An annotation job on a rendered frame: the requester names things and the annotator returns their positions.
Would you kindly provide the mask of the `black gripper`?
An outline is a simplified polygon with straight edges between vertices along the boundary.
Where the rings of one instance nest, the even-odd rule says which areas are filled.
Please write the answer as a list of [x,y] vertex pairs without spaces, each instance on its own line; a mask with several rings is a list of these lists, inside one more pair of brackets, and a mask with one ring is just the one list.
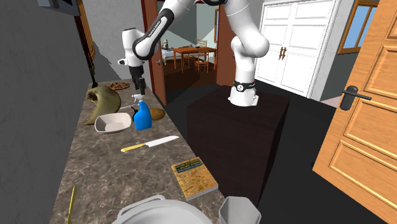
[[132,67],[129,66],[129,72],[132,77],[132,81],[135,86],[139,86],[141,95],[146,94],[146,82],[145,79],[142,78],[144,74],[143,66]]

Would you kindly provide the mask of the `reddish-brown open door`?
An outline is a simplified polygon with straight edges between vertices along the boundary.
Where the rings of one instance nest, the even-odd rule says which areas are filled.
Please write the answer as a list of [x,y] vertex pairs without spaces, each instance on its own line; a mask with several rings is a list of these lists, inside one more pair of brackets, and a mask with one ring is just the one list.
[[[157,0],[141,0],[141,6],[143,11],[144,31],[147,32],[158,15]],[[166,106],[164,66],[160,42],[157,43],[156,52],[150,59],[149,64],[152,92],[158,97],[162,105]]]

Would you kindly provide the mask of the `blue spray bottle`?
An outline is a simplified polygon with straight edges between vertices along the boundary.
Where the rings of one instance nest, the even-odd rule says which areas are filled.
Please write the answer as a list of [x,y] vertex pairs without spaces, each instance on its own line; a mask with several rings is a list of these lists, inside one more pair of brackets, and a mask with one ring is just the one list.
[[134,101],[138,101],[139,105],[139,110],[133,115],[136,130],[150,129],[152,127],[151,113],[148,105],[143,101],[144,95],[135,94],[133,97]]

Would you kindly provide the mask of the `brown potato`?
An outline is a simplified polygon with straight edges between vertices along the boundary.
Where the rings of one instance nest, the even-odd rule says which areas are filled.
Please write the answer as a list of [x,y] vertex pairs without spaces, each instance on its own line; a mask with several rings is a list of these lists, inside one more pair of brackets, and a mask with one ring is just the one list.
[[150,115],[153,121],[161,120],[165,116],[165,111],[160,108],[151,108]]

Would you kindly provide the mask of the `olive curved horn-shaped figure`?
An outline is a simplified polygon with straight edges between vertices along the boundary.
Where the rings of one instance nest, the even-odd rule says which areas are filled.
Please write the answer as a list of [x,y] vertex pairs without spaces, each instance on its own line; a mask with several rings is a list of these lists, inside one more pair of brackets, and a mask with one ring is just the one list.
[[86,98],[91,100],[95,107],[84,125],[93,125],[101,115],[116,113],[121,107],[121,98],[116,90],[108,86],[98,86],[87,90]]

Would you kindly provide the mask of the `white oval bowl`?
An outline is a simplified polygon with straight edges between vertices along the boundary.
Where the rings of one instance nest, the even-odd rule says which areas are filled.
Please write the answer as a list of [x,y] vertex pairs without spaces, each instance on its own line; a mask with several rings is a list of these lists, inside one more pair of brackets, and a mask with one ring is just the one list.
[[111,134],[124,131],[131,126],[128,113],[110,113],[96,118],[94,127],[97,132]]

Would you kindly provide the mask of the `orange wooden table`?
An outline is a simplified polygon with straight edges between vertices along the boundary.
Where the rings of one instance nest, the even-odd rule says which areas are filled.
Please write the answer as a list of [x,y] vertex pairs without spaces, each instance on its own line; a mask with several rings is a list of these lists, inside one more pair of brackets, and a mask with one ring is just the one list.
[[217,57],[217,49],[215,48],[209,48],[206,46],[190,46],[190,47],[184,47],[184,48],[173,48],[173,53],[174,53],[174,67],[176,67],[176,54],[180,54],[181,58],[181,72],[184,71],[185,69],[185,62],[188,62],[188,66],[190,65],[190,56],[197,54],[199,51],[206,51],[214,54],[214,63],[216,63],[216,57]]

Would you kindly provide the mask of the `orange wooden chair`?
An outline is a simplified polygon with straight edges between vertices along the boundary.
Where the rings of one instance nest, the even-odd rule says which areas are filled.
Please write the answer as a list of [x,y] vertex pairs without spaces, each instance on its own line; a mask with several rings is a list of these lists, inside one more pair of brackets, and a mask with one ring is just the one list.
[[197,60],[195,61],[196,72],[199,73],[201,67],[205,68],[207,73],[209,72],[209,52],[206,51],[198,52]]

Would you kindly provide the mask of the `large grey pot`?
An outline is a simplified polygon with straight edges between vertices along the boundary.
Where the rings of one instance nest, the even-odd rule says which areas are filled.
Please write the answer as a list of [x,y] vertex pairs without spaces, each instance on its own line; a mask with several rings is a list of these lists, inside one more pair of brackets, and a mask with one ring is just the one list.
[[112,224],[213,224],[195,206],[154,195],[120,210]]

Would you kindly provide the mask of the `yellow thin stick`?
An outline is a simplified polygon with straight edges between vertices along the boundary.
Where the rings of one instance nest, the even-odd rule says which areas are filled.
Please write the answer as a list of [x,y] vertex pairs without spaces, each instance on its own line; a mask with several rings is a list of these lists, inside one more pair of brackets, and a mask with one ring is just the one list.
[[70,203],[69,203],[69,209],[68,209],[66,224],[73,224],[71,216],[72,216],[72,213],[73,213],[75,196],[76,196],[76,187],[73,186],[72,194],[71,194],[71,200],[70,200]]

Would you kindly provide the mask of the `white double door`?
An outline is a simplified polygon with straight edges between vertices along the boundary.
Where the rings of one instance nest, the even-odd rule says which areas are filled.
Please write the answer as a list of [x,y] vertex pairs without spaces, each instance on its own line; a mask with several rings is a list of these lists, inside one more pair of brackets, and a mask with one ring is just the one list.
[[269,40],[255,78],[309,98],[340,0],[263,3],[260,32]]

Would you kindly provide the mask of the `grey angular cup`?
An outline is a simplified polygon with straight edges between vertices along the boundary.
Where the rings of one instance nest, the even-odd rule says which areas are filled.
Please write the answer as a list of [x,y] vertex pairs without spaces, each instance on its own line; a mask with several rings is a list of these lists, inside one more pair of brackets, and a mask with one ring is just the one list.
[[219,209],[219,224],[260,224],[261,213],[247,197],[228,196]]

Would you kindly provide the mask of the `wooden-framed window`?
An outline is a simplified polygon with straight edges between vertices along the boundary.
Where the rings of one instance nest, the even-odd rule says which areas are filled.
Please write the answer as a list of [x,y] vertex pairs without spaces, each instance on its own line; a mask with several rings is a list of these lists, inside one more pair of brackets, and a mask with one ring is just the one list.
[[358,53],[377,10],[379,0],[355,0],[342,35],[338,54]]

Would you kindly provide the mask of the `yellow-handled kitchen knife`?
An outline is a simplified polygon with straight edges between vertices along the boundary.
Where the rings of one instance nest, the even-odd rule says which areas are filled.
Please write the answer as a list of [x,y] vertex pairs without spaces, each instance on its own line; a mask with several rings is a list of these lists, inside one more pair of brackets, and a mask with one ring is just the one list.
[[121,152],[126,152],[126,151],[129,151],[129,150],[140,148],[142,146],[153,147],[153,146],[157,146],[157,145],[160,145],[160,144],[167,143],[169,141],[173,141],[173,140],[175,140],[177,138],[179,138],[179,136],[167,136],[167,137],[163,137],[163,138],[160,138],[160,139],[148,141],[146,143],[141,143],[141,144],[129,146],[129,147],[126,147],[126,148],[122,148],[120,151]]

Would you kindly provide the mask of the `wooden wall frame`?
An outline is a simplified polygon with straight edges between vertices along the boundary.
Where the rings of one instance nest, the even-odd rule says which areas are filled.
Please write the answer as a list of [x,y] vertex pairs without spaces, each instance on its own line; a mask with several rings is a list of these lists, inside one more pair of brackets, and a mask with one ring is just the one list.
[[81,44],[83,46],[88,63],[93,64],[93,60],[95,57],[95,48],[87,20],[87,15],[85,13],[83,1],[76,0],[76,2],[78,5],[80,15],[75,16],[74,18],[80,35]]

